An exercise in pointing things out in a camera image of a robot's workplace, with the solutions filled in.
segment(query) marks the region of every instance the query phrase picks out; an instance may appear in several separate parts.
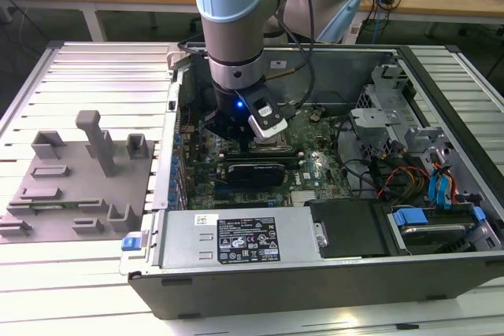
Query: warning label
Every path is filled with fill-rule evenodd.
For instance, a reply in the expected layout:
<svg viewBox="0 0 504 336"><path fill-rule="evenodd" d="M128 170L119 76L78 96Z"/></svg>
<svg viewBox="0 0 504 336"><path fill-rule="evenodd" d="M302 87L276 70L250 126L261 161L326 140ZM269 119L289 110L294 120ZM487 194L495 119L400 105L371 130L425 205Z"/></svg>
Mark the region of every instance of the warning label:
<svg viewBox="0 0 504 336"><path fill-rule="evenodd" d="M217 243L221 264L280 261L275 218L218 220Z"/></svg>

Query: blue tab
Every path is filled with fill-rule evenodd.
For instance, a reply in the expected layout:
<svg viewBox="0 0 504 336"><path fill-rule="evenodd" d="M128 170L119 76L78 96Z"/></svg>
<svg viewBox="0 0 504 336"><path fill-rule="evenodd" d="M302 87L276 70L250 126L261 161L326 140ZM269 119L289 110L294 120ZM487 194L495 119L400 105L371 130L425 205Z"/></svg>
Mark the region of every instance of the blue tab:
<svg viewBox="0 0 504 336"><path fill-rule="evenodd" d="M410 224L426 224L428 223L424 210L421 208L404 208L399 209L393 214L395 223L398 226Z"/></svg>
<svg viewBox="0 0 504 336"><path fill-rule="evenodd" d="M435 175L436 171L432 171L431 181L428 184L428 199L431 201L435 200L435 185L438 182L438 176Z"/></svg>
<svg viewBox="0 0 504 336"><path fill-rule="evenodd" d="M140 246L140 238L133 238L132 236L127 236L123 238L123 243L120 247L123 251L140 251L142 247Z"/></svg>
<svg viewBox="0 0 504 336"><path fill-rule="evenodd" d="M487 219L487 216L485 215L483 209L480 206L475 206L472 212L476 217L478 223L482 223L484 220Z"/></svg>
<svg viewBox="0 0 504 336"><path fill-rule="evenodd" d="M437 204L443 206L446 210L450 208L450 204L447 204L447 189L448 189L448 178L446 176L441 177L441 182L439 183Z"/></svg>
<svg viewBox="0 0 504 336"><path fill-rule="evenodd" d="M392 214L392 216L394 216L395 224L397 224L399 227L406 224L406 220L404 219L404 216L402 216L400 211L395 212L394 214Z"/></svg>

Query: circuit board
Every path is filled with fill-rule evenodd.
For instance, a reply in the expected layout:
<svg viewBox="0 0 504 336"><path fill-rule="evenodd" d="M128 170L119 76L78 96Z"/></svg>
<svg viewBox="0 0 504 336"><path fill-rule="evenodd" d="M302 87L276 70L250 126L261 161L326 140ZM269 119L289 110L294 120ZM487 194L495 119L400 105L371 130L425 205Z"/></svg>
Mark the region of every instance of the circuit board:
<svg viewBox="0 0 504 336"><path fill-rule="evenodd" d="M342 176L333 138L335 117L319 118L306 107L276 137L250 143L256 153L296 153L298 166L285 172L283 183L263 189L231 188L225 181L224 153L239 153L239 144L205 129L186 135L187 208L233 209L303 206L310 199L348 198L351 188Z"/></svg>

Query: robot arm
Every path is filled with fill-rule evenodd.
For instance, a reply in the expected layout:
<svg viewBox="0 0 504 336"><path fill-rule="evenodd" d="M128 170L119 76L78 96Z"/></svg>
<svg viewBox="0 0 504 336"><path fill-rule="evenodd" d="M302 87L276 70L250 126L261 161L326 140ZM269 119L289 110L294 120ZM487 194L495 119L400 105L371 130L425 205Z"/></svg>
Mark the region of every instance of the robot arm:
<svg viewBox="0 0 504 336"><path fill-rule="evenodd" d="M360 0L353 2L358 7ZM330 39L328 35L338 35L344 31L344 24L350 24L357 7L346 6L347 3L348 0L315 0L316 35L322 41ZM284 130L287 121L264 85L263 33L265 24L269 30L278 28L278 23L269 22L269 18L283 8L283 20L287 26L299 34L308 35L307 1L197 0L197 5L202 15L217 109L226 119L221 124L234 125L232 131L217 134L224 134L225 138L225 135L246 138L237 134L243 133L243 124L247 121L261 139ZM345 16L344 22L341 22L341 12Z"/></svg>

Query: metal table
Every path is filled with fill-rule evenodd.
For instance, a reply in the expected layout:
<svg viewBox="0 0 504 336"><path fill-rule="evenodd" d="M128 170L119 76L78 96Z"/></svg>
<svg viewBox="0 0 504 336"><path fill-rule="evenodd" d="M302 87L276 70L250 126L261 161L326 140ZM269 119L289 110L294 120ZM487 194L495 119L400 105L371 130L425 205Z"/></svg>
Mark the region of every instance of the metal table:
<svg viewBox="0 0 504 336"><path fill-rule="evenodd" d="M85 138L73 123L81 109L97 109L113 138L141 130L159 150L168 98L176 90L166 64L171 45L66 43L48 49L0 121L0 209L34 155L30 143L37 130L56 129L67 141ZM503 169L500 97L461 54L430 46L413 51ZM418 96L429 118L430 109ZM151 221L157 163L154 159L144 223ZM449 301L161 321L118 273L120 252L120 241L0 246L0 333L385 335L398 324L419 326L422 334L504 329L504 279Z"/></svg>

